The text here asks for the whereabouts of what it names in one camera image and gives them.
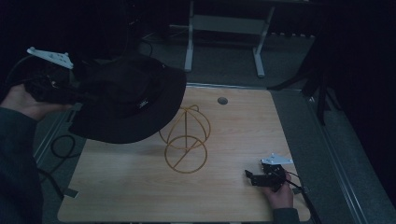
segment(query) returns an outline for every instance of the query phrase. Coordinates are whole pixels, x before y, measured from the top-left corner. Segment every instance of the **person's left hand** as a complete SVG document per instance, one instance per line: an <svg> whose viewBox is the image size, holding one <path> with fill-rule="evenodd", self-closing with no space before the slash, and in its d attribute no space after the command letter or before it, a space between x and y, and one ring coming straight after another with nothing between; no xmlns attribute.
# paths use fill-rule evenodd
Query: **person's left hand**
<svg viewBox="0 0 396 224"><path fill-rule="evenodd" d="M21 112L35 120L43 119L49 112L64 111L72 107L71 105L37 102L32 95L25 90L23 84L12 87L0 106Z"/></svg>

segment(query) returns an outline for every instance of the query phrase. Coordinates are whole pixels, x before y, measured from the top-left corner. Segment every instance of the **dark fabric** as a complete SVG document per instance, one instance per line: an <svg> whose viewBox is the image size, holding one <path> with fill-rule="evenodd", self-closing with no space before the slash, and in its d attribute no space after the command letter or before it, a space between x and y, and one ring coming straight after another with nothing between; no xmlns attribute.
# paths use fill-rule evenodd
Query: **dark fabric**
<svg viewBox="0 0 396 224"><path fill-rule="evenodd" d="M99 100L84 104L71 133L113 144L137 142L158 132L179 110L187 82L182 70L139 55L97 71L80 88Z"/></svg>
<svg viewBox="0 0 396 224"><path fill-rule="evenodd" d="M43 195L33 157L36 121L0 107L0 223L41 223Z"/></svg>
<svg viewBox="0 0 396 224"><path fill-rule="evenodd" d="M274 209L274 224L300 224L298 212L295 208Z"/></svg>

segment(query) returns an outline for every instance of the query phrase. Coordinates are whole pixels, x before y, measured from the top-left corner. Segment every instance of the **hat brim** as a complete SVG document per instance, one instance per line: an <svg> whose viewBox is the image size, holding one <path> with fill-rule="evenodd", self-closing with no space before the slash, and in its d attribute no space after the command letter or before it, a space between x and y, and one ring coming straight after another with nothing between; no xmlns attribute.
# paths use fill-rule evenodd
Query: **hat brim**
<svg viewBox="0 0 396 224"><path fill-rule="evenodd" d="M164 71L164 89L157 100L139 114L125 119L93 116L101 113L100 105L84 105L75 115L69 131L76 135L112 144L127 144L146 139L176 115L186 90L186 74L176 68Z"/></svg>

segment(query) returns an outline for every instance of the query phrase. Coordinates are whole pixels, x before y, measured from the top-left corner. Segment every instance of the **hand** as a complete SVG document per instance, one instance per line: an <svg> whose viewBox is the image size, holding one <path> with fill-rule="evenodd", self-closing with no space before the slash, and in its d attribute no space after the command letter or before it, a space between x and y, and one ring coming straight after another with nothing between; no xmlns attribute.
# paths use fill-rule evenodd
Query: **hand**
<svg viewBox="0 0 396 224"><path fill-rule="evenodd" d="M43 119L49 112L64 111L71 107L71 105L37 102L32 95L25 90L23 84L12 87L0 106L21 112L35 120Z"/></svg>
<svg viewBox="0 0 396 224"><path fill-rule="evenodd" d="M288 173L286 173L286 179L291 180L291 176ZM271 188L267 187L262 188L262 192L273 209L293 207L293 192L286 181L277 192L273 192Z"/></svg>

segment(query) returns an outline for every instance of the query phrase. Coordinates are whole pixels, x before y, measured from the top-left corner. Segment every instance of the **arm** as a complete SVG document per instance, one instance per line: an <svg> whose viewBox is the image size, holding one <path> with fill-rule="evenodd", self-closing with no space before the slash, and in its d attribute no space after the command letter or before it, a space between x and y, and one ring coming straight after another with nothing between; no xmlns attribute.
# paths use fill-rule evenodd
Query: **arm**
<svg viewBox="0 0 396 224"><path fill-rule="evenodd" d="M35 127L47 113L68 107L38 103L22 85L13 87L0 104L0 223L41 223Z"/></svg>
<svg viewBox="0 0 396 224"><path fill-rule="evenodd" d="M288 182L285 182L277 192L273 192L271 188L262 188L262 192L274 209L275 224L300 224L298 212L293 208L293 193Z"/></svg>

